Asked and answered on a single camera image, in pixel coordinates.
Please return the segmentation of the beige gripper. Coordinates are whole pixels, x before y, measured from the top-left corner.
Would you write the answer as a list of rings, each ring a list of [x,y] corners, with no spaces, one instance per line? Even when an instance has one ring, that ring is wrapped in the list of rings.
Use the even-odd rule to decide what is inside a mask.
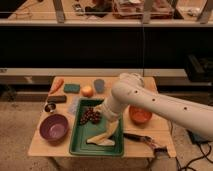
[[[107,122],[106,122],[106,131],[104,132],[108,137],[112,136],[114,132],[116,131],[119,123],[119,115],[113,112],[108,104],[107,100],[104,100],[104,102],[97,107],[95,107],[96,111],[99,111],[102,113]]]

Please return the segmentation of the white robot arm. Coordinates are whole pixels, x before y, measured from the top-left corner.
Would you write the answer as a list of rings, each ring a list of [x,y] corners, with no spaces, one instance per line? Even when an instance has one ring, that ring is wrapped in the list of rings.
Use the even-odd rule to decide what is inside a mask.
[[[213,107],[155,93],[136,73],[122,73],[110,94],[94,110],[117,121],[128,105],[143,108],[213,141]]]

